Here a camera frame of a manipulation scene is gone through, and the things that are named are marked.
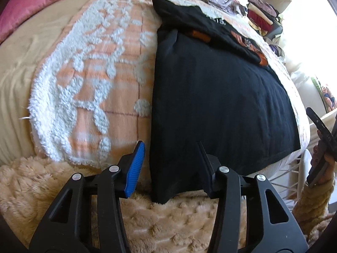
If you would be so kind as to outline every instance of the black fabric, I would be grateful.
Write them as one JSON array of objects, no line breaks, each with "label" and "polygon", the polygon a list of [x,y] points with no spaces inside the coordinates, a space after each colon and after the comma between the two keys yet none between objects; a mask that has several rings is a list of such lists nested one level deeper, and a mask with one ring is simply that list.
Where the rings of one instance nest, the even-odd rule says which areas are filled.
[{"label": "black fabric", "polygon": [[[165,203],[202,188],[196,141],[242,175],[299,149],[289,97],[256,43],[199,7],[152,1],[163,21],[153,88],[152,200]],[[187,36],[193,30],[210,40]]]}]

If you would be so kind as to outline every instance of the hand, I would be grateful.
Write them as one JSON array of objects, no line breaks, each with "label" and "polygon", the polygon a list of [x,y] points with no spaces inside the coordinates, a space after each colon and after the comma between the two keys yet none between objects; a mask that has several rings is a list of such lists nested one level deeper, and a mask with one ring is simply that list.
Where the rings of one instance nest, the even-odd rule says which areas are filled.
[{"label": "hand", "polygon": [[[317,130],[317,134],[318,134],[319,138],[322,139],[322,134],[319,130]],[[317,158],[318,146],[315,145],[313,150],[314,150],[314,154],[313,154],[312,159],[311,159],[311,165],[313,167],[316,167],[317,164],[319,163],[319,160]],[[331,180],[333,178],[333,172],[335,170],[336,162],[335,162],[334,157],[332,155],[328,154],[328,153],[325,153],[324,159],[326,160],[326,162],[329,163],[329,166],[326,169],[324,175],[318,180],[318,182],[317,182],[318,185],[324,184],[324,183],[328,182],[329,180]]]}]

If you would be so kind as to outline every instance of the silver screw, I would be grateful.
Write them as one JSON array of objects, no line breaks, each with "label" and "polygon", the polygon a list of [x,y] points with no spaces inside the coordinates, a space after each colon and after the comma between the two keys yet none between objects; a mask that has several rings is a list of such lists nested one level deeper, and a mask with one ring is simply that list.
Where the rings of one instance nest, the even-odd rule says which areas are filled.
[{"label": "silver screw", "polygon": [[266,180],[266,176],[262,174],[257,175],[256,178],[261,182],[264,182]]},{"label": "silver screw", "polygon": [[75,174],[72,176],[72,179],[73,179],[74,181],[78,181],[78,180],[81,179],[81,178],[82,178],[82,176],[81,176],[80,173],[75,173]]},{"label": "silver screw", "polygon": [[118,166],[111,166],[111,167],[109,167],[109,171],[110,172],[117,172],[118,170],[119,170]]},{"label": "silver screw", "polygon": [[226,167],[226,166],[220,166],[219,170],[222,173],[228,173],[230,171],[230,169],[228,167]]}]

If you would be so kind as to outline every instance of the orange plaid blanket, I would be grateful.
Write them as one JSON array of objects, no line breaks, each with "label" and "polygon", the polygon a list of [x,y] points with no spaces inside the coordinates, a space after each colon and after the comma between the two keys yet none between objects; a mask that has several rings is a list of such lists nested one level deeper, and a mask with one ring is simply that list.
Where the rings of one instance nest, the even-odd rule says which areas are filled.
[{"label": "orange plaid blanket", "polygon": [[[254,39],[289,95],[296,96],[290,98],[293,107],[301,102],[282,63],[241,17],[198,0],[171,1],[198,5],[209,17],[224,18]],[[142,140],[147,155],[140,180],[150,180],[151,103],[160,24],[151,0],[91,0],[73,17],[40,63],[32,85],[30,121],[40,155],[105,168]]]}]

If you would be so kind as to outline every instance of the white curtain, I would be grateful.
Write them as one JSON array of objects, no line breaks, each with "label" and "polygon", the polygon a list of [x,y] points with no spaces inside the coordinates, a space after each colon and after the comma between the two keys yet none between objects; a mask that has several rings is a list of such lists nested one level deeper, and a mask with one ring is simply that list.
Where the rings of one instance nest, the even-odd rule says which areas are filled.
[{"label": "white curtain", "polygon": [[[282,14],[284,33],[279,45],[286,54],[286,67],[298,84],[316,75],[337,95],[337,16],[327,0],[292,0]],[[328,128],[335,122],[336,112],[322,115]],[[318,141],[311,124],[309,150]]]}]

